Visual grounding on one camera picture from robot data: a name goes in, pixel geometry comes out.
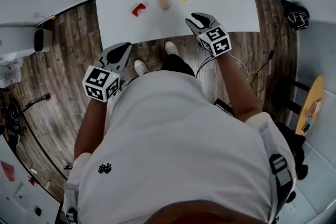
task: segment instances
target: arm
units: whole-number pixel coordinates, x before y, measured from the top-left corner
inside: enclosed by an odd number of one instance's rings
[[[242,122],[261,113],[260,103],[233,58],[228,54],[217,57],[235,117]]]
[[[75,142],[76,159],[84,152],[93,153],[104,137],[107,103],[92,99],[86,110]]]

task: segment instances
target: red paper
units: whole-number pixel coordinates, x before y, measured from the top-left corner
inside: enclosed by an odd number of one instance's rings
[[[32,176],[31,178],[28,178],[28,181],[32,184],[35,185],[36,181],[35,178]]]
[[[15,181],[14,166],[3,161],[1,161],[1,166],[9,182]]]

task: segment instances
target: wooden floor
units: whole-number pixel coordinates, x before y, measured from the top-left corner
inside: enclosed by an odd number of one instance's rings
[[[229,33],[233,46],[232,55],[245,63],[250,82],[274,48],[283,16],[282,5],[278,0],[256,0],[256,3],[260,32]],[[74,8],[48,22],[44,27],[54,32],[53,46],[48,52],[26,57],[22,67],[22,81],[9,88],[10,96],[15,98],[22,108],[28,102],[46,94],[51,96],[50,101],[36,104],[25,112],[25,115],[39,143],[60,172],[39,148],[30,131],[27,131],[20,140],[18,157],[27,168],[38,171],[36,178],[43,186],[47,181],[51,181],[48,191],[61,200],[62,185],[69,175],[64,167],[67,163],[72,163],[73,146],[89,102],[82,88],[82,78],[87,66],[93,64],[101,53],[96,4],[86,3]],[[177,45],[180,56],[195,72],[208,57],[207,53],[197,47],[193,36],[170,40]],[[133,46],[125,71],[128,81],[136,77],[132,65],[135,59],[142,59],[150,71],[161,68],[165,57],[165,41],[166,39],[161,39]],[[296,35],[284,22],[274,59],[259,73],[252,84],[263,110],[275,115],[277,121],[284,122],[287,111],[275,111],[272,108],[271,91],[280,76],[285,74],[295,77],[296,64]],[[246,74],[245,68],[239,63],[238,65]],[[220,75],[214,61],[207,64],[199,74],[206,96],[212,103],[216,98],[229,102]]]

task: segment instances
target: small wooden block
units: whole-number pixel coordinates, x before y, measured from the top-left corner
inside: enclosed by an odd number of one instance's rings
[[[170,8],[168,0],[159,0],[159,6],[162,10],[166,10]]]

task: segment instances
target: white cabinet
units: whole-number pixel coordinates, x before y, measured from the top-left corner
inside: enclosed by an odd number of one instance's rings
[[[35,27],[0,27],[0,63],[34,53]]]

